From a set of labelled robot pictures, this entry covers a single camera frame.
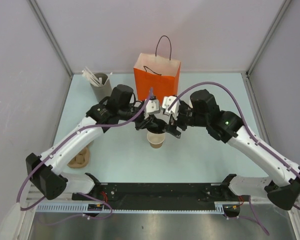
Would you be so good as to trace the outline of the single black cup lid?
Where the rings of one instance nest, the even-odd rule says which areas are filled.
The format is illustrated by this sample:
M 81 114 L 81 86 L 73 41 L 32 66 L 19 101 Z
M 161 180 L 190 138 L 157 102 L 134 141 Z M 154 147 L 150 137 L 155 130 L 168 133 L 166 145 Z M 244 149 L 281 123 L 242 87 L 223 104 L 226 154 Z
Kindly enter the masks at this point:
M 155 119 L 147 130 L 153 134 L 163 134 L 167 123 L 162 119 Z

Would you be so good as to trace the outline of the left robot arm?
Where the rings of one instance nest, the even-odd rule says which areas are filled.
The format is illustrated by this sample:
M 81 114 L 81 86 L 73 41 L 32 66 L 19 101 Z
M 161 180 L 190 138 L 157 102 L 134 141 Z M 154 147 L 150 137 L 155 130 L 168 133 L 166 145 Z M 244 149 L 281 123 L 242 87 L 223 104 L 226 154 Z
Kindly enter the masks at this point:
M 85 117 L 66 137 L 49 150 L 26 158 L 28 180 L 47 200 L 56 199 L 62 193 L 83 193 L 88 199 L 100 196 L 101 188 L 90 174 L 64 173 L 67 164 L 88 144 L 102 136 L 110 128 L 118 128 L 130 122 L 136 129 L 154 127 L 154 114 L 160 112 L 160 102 L 150 93 L 139 106 L 131 102 L 134 90 L 123 84 L 113 88 L 111 95 L 92 106 Z

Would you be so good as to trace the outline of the single brown paper cup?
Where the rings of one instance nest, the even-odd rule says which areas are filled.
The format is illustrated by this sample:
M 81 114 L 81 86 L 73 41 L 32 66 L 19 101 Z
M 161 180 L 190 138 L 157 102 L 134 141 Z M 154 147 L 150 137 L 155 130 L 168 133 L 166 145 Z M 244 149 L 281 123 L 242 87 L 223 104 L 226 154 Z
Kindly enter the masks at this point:
M 158 149 L 163 145 L 165 141 L 166 134 L 165 133 L 152 133 L 150 131 L 147 132 L 147 140 L 150 146 L 154 149 Z

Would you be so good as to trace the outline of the orange paper bag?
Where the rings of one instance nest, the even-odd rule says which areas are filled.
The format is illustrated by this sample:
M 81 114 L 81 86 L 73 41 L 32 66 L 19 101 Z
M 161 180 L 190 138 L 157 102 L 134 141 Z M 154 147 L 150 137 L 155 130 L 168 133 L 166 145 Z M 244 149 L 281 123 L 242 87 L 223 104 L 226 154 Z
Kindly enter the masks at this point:
M 163 102 L 166 96 L 178 94 L 181 61 L 154 54 L 140 53 L 134 67 L 134 79 L 138 100 L 148 97 L 150 89 L 153 95 Z

